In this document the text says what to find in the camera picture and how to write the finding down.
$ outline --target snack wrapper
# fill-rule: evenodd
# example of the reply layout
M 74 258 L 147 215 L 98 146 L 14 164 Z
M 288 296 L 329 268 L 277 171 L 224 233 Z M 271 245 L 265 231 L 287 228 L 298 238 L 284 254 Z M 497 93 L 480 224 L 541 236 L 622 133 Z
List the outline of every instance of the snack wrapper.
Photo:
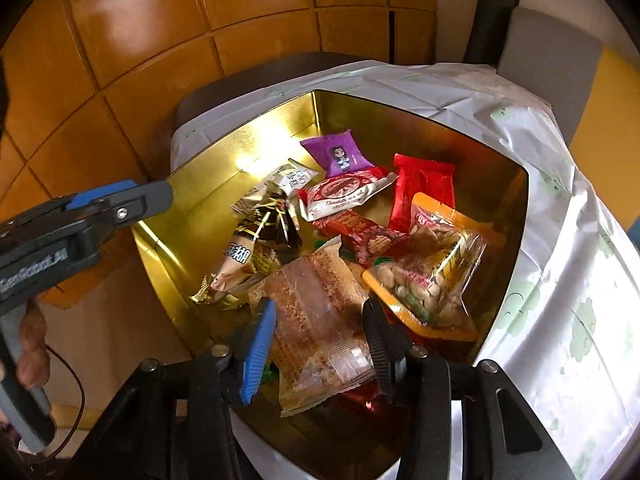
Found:
M 276 271 L 279 268 L 279 265 L 273 267 L 273 270 Z M 238 308 L 242 308 L 246 304 L 249 303 L 249 298 L 247 296 L 247 292 L 252 286 L 256 283 L 261 282 L 266 276 L 261 272 L 256 272 L 252 274 L 245 282 L 240 283 L 240 285 L 236 285 L 232 289 L 228 291 L 228 293 L 218 292 L 217 294 L 222 295 L 222 298 L 215 301 L 214 306 L 218 310 L 237 310 Z
M 277 184 L 285 195 L 290 198 L 295 195 L 297 190 L 305 187 L 317 174 L 316 170 L 312 170 L 290 158 L 285 164 L 271 171 L 252 190 L 233 204 L 231 209 L 240 216 L 246 215 L 262 200 L 268 182 Z
M 262 200 L 244 216 L 212 272 L 191 296 L 196 303 L 215 303 L 252 274 L 271 274 L 298 256 L 302 241 L 289 214 L 287 197 L 268 182 Z
M 248 293 L 252 309 L 263 296 L 276 305 L 271 357 L 280 371 L 282 416 L 308 410 L 374 375 L 362 328 L 367 295 L 339 248 L 336 237 Z
M 456 168 L 453 164 L 396 153 L 394 166 L 398 169 L 398 180 L 388 223 L 390 229 L 409 232 L 411 202 L 416 193 L 425 193 L 451 208 L 456 207 L 453 194 L 453 173 Z
M 328 178 L 309 190 L 298 191 L 300 214 L 308 222 L 364 204 L 390 186 L 398 176 L 383 168 L 369 168 Z
M 343 243 L 353 250 L 356 261 L 364 267 L 408 238 L 407 234 L 379 226 L 351 209 L 316 220 L 313 225 L 325 236 L 342 235 Z
M 462 293 L 487 242 L 504 237 L 423 193 L 414 196 L 410 235 L 407 252 L 364 272 L 365 283 L 418 335 L 475 341 Z
M 326 178 L 374 167 L 360 153 L 351 130 L 301 140 L 300 144 L 326 171 Z

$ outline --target gray chair backrest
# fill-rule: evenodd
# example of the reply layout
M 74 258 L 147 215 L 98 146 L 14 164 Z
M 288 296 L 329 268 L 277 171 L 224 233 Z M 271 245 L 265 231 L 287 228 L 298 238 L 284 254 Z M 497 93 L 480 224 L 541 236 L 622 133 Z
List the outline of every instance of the gray chair backrest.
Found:
M 542 97 L 569 144 L 591 91 L 603 44 L 588 33 L 536 10 L 511 13 L 498 74 Z

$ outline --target red wafer bar package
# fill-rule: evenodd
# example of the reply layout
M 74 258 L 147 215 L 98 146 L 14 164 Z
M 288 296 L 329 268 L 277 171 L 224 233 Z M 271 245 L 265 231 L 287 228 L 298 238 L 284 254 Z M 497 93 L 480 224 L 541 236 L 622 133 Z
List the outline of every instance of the red wafer bar package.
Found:
M 398 176 L 384 168 L 345 173 L 326 179 L 311 189 L 298 190 L 300 215 L 307 222 L 364 204 L 390 186 Z
M 394 165 L 399 171 L 394 206 L 389 217 L 390 229 L 409 232 L 411 202 L 416 193 L 427 194 L 452 209 L 456 208 L 453 195 L 453 173 L 456 167 L 453 164 L 396 153 Z
M 325 236 L 341 235 L 342 242 L 353 250 L 363 267 L 369 267 L 392 245 L 409 238 L 409 235 L 382 227 L 351 209 L 316 220 L 313 225 Z

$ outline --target blue gripper pad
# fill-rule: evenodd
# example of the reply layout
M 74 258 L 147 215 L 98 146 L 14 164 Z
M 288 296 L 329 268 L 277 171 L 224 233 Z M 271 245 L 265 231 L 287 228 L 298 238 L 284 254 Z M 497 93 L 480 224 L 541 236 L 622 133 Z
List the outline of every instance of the blue gripper pad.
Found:
M 640 251 L 640 216 L 636 218 L 636 221 L 629 228 L 629 231 L 627 231 L 626 234 L 629 236 L 629 239 L 636 246 L 636 249 Z
M 96 187 L 94 189 L 90 189 L 89 191 L 83 191 L 82 193 L 78 193 L 73 200 L 69 202 L 65 209 L 70 211 L 71 209 L 78 209 L 79 207 L 86 206 L 91 200 L 96 200 L 97 198 L 102 198 L 103 196 L 110 195 L 112 193 L 117 193 L 119 191 L 124 191 L 125 189 L 131 189 L 132 187 L 136 187 L 138 184 L 133 182 L 133 180 L 121 180 L 120 182 L 114 182 L 113 184 L 107 184 L 106 186 Z
M 276 330 L 276 305 L 271 298 L 262 298 L 258 303 L 253 319 L 245 328 L 254 332 L 244 360 L 240 399 L 246 406 L 257 393 L 262 378 L 262 370 L 267 362 L 273 333 Z

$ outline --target plastic table cover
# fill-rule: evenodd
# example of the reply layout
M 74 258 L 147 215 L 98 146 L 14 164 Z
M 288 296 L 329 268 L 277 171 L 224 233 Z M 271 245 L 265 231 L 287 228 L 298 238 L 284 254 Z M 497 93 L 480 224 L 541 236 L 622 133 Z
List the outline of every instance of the plastic table cover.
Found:
M 576 167 L 549 105 L 488 67 L 362 61 L 263 88 L 200 115 L 174 134 L 172 170 L 251 118 L 313 89 L 428 117 L 527 170 L 522 245 L 477 360 L 500 363 L 578 479 L 600 479 L 640 418 L 640 257 Z M 458 479 L 458 406 L 453 418 L 450 478 Z M 312 478 L 235 415 L 233 424 L 263 478 Z M 397 469 L 396 463 L 381 478 L 394 479 Z

